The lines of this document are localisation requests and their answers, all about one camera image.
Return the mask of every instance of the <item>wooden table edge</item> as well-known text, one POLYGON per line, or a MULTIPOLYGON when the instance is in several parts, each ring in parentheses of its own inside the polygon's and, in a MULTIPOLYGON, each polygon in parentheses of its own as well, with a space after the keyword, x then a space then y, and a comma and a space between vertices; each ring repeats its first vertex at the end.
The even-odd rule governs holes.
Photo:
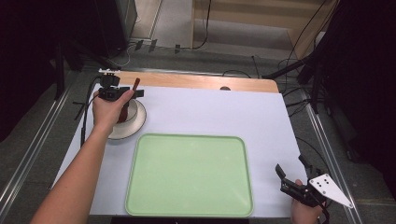
POLYGON ((243 77, 214 77, 195 74, 125 72, 117 74, 120 84, 134 85, 137 77, 141 86, 158 86, 174 88, 192 88, 219 90, 228 87, 231 91, 257 91, 279 93, 276 83, 271 79, 243 77))

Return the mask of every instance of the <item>wrist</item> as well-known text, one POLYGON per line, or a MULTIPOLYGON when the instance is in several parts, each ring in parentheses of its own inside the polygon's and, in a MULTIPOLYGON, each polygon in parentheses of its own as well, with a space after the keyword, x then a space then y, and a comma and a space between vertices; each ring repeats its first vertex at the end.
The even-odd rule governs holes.
POLYGON ((102 135, 102 137, 108 138, 113 132, 113 127, 107 127, 104 125, 94 125, 91 134, 102 135))

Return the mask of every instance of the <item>light green tray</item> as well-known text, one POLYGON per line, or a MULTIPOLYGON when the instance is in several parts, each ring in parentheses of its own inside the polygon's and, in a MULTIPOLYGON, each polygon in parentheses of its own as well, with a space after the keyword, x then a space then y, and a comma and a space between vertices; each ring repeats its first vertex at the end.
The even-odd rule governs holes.
POLYGON ((142 135, 125 208, 146 217, 247 217, 253 201, 244 142, 231 136, 142 135))

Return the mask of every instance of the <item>black cable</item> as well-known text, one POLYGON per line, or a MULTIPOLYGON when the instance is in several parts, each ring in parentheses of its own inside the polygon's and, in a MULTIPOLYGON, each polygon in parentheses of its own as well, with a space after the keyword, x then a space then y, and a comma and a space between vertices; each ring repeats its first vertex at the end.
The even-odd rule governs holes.
POLYGON ((207 37, 209 36, 209 32, 207 31, 207 27, 209 26, 209 15, 210 15, 210 7, 212 6, 212 0, 209 0, 209 7, 207 8, 207 15, 206 15, 206 34, 205 34, 205 40, 202 42, 201 46, 195 47, 192 49, 200 49, 207 41, 207 37))
MULTIPOLYGON (((142 44, 142 48, 143 47, 152 47, 151 45, 149 45, 149 44, 142 44)), ((190 49, 190 48, 180 48, 180 49, 177 49, 177 48, 172 48, 172 47, 164 47, 164 46, 154 46, 154 48, 155 49, 170 49, 170 50, 186 50, 186 51, 191 51, 191 50, 195 50, 195 49, 190 49)))
POLYGON ((283 98, 285 98, 287 95, 291 94, 292 92, 295 92, 295 91, 300 90, 300 89, 302 89, 302 88, 301 88, 301 87, 295 88, 294 90, 289 91, 288 93, 283 94, 283 98))
POLYGON ((88 88, 88 92, 87 92, 87 96, 85 99, 85 112, 84 112, 84 120, 82 122, 82 128, 81 128, 81 139, 80 139, 80 146, 82 147, 82 145, 84 145, 85 143, 85 131, 87 128, 87 114, 88 114, 88 107, 90 105, 90 96, 91 96, 91 92, 92 92, 92 86, 93 83, 95 82, 96 79, 100 79, 101 76, 96 76, 93 78, 93 80, 90 83, 90 87, 88 88))
POLYGON ((279 66, 280 66, 283 62, 289 61, 289 60, 299 61, 298 59, 284 59, 284 60, 280 61, 280 62, 277 64, 277 70, 278 70, 278 71, 280 70, 280 67, 279 67, 279 66))
POLYGON ((314 194, 312 194, 312 192, 308 192, 309 196, 311 196, 315 202, 320 206, 320 208, 322 209, 322 213, 324 214, 324 216, 326 217, 326 220, 324 220, 323 224, 329 224, 330 221, 330 214, 329 211, 327 211, 326 207, 323 206, 323 204, 317 199, 317 197, 314 196, 314 194))
POLYGON ((291 106, 294 106, 294 105, 300 105, 302 103, 311 103, 311 101, 312 101, 312 99, 305 99, 305 100, 302 100, 302 101, 299 101, 299 102, 296 102, 296 103, 287 104, 286 107, 291 107, 291 106))
POLYGON ((256 73, 257 73, 257 79, 260 79, 260 74, 259 74, 259 69, 257 68, 256 60, 254 60, 254 55, 251 56, 254 62, 254 67, 256 68, 256 73))
POLYGON ((238 73, 242 73, 242 74, 246 75, 247 77, 251 78, 251 76, 248 75, 248 73, 245 73, 245 72, 242 72, 242 71, 239 71, 239 70, 227 70, 227 71, 223 72, 222 77, 224 77, 224 75, 225 75, 226 73, 228 73, 228 72, 238 72, 238 73))
MULTIPOLYGON (((304 33, 306 27, 308 27, 308 25, 311 23, 311 21, 315 18, 315 16, 318 14, 318 12, 320 11, 320 9, 323 7, 323 5, 324 5, 325 2, 326 2, 326 0, 323 0, 322 4, 321 4, 320 7, 317 9, 317 11, 315 12, 315 14, 311 17, 311 19, 308 21, 308 23, 306 24, 306 26, 304 27, 304 29, 300 32, 300 34, 299 34, 299 36, 298 36, 298 38, 297 38, 295 44, 293 45, 293 48, 291 49, 291 52, 290 52, 288 61, 287 61, 287 63, 286 63, 286 66, 289 65, 289 60, 290 60, 291 54, 294 52, 294 50, 295 50, 295 48, 296 48, 296 46, 297 46, 297 43, 299 42, 301 36, 303 35, 303 33, 304 33)), ((277 77, 274 77, 274 76, 272 76, 272 75, 268 75, 268 76, 262 76, 262 78, 275 79, 275 78, 277 78, 277 77)))
POLYGON ((334 4, 334 6, 332 7, 332 9, 331 9, 331 10, 329 11, 329 13, 326 15, 326 18, 323 20, 323 23, 320 25, 320 29, 318 29, 318 32, 315 34, 315 39, 314 39, 314 41, 316 41, 316 39, 317 39, 319 33, 321 32, 321 30, 326 26, 327 23, 329 23, 330 18, 331 18, 331 17, 335 14, 335 12, 337 11, 339 3, 340 3, 340 0, 338 0, 338 1, 334 4))
POLYGON ((293 117, 294 115, 296 115, 296 114, 300 113, 301 111, 303 111, 304 108, 305 108, 306 106, 308 106, 308 105, 309 105, 309 103, 305 103, 304 105, 300 105, 297 109, 294 110, 293 113, 291 113, 291 114, 289 115, 289 118, 291 118, 291 117, 293 117))
MULTIPOLYGON (((305 92, 306 95, 311 96, 311 92, 309 92, 309 90, 307 90, 306 88, 301 88, 301 89, 305 92)), ((325 109, 327 109, 326 103, 327 103, 327 101, 329 100, 329 93, 327 93, 327 90, 326 90, 326 88, 323 86, 323 84, 320 84, 319 92, 318 92, 318 93, 320 93, 320 95, 321 95, 322 97, 318 97, 318 98, 317 98, 317 100, 320 100, 320 101, 317 101, 317 103, 324 103, 324 107, 325 107, 325 109)))
POLYGON ((332 177, 332 174, 331 174, 330 169, 329 169, 329 165, 328 165, 327 162, 324 160, 324 158, 322 157, 322 155, 320 155, 320 153, 318 152, 318 150, 317 150, 316 148, 314 148, 311 144, 309 144, 307 141, 305 141, 304 139, 302 139, 302 138, 300 138, 300 137, 297 137, 297 136, 296 136, 296 139, 297 139, 297 140, 300 140, 300 141, 302 141, 302 142, 304 142, 304 143, 306 143, 306 144, 309 145, 312 149, 314 149, 314 151, 320 156, 320 159, 323 161, 323 164, 326 166, 326 169, 327 169, 327 171, 329 172, 329 176, 332 177))

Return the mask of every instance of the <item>human arm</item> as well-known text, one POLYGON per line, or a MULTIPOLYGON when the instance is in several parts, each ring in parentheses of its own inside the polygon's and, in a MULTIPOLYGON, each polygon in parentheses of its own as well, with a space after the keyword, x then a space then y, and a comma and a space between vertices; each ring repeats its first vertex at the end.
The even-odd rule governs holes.
MULTIPOLYGON (((297 185, 302 185, 300 179, 296 181, 297 185)), ((306 206, 299 201, 292 199, 291 201, 291 223, 293 224, 315 224, 317 219, 322 213, 320 206, 310 207, 306 206)))
POLYGON ((90 136, 39 206, 31 223, 87 222, 107 138, 117 123, 123 105, 133 94, 133 91, 127 91, 116 102, 94 98, 94 126, 90 136))

